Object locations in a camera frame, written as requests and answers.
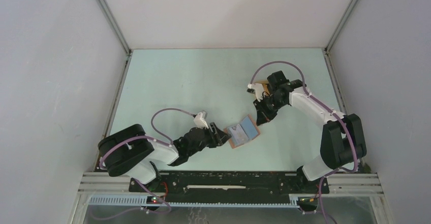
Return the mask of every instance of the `wall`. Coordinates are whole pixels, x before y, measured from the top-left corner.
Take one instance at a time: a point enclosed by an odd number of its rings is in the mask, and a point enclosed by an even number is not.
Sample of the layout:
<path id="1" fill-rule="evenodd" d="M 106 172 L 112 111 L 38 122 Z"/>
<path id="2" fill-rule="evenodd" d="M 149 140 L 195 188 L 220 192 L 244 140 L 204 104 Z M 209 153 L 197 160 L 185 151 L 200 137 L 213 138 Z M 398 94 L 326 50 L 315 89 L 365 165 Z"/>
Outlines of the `wall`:
<path id="1" fill-rule="evenodd" d="M 159 49 L 325 47 L 350 0 L 106 1 L 131 48 Z"/>
<path id="2" fill-rule="evenodd" d="M 0 3 L 0 223 L 66 223 L 125 53 L 95 0 Z"/>
<path id="3" fill-rule="evenodd" d="M 331 58 L 396 223 L 429 223 L 431 0 L 360 0 Z"/>

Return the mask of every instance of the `white table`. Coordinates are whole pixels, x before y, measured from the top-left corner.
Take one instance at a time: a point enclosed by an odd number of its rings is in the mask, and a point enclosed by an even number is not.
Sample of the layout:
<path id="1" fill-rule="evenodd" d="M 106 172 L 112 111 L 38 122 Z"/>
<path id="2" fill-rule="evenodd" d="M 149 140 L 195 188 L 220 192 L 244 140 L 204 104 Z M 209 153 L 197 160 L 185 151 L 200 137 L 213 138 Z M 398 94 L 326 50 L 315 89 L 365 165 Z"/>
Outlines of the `white table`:
<path id="1" fill-rule="evenodd" d="M 253 96 L 246 92 L 255 70 L 274 60 L 298 65 L 314 95 L 338 109 L 321 49 L 168 49 L 134 50 L 112 125 L 114 134 L 135 123 L 147 135 L 165 140 L 150 124 L 155 112 L 175 107 L 197 113 L 206 110 L 208 122 L 220 129 L 238 123 L 247 114 L 256 119 Z M 300 79 L 288 65 L 270 65 L 257 80 L 282 70 L 287 79 Z M 162 112 L 156 127 L 172 139 L 194 126 L 192 117 L 176 111 Z M 261 135 L 232 149 L 229 143 L 193 155 L 187 163 L 159 170 L 295 171 L 319 153 L 321 131 L 302 112 L 285 106 Z"/>

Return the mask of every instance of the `ventilation grille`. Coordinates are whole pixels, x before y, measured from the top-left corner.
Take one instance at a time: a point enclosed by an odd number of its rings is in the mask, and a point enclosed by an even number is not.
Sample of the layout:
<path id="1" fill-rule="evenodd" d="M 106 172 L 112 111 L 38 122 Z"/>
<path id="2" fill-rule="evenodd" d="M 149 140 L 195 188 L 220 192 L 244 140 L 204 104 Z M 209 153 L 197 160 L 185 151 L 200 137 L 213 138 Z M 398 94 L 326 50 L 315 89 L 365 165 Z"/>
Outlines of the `ventilation grille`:
<path id="1" fill-rule="evenodd" d="M 93 195 L 89 205 L 115 205 L 115 206 L 158 206 L 147 204 L 147 196 L 124 195 Z M 172 207 L 264 207 L 264 208 L 297 208 L 298 197 L 291 197 L 290 204 L 230 204 L 230 203 L 179 203 L 169 202 Z"/>

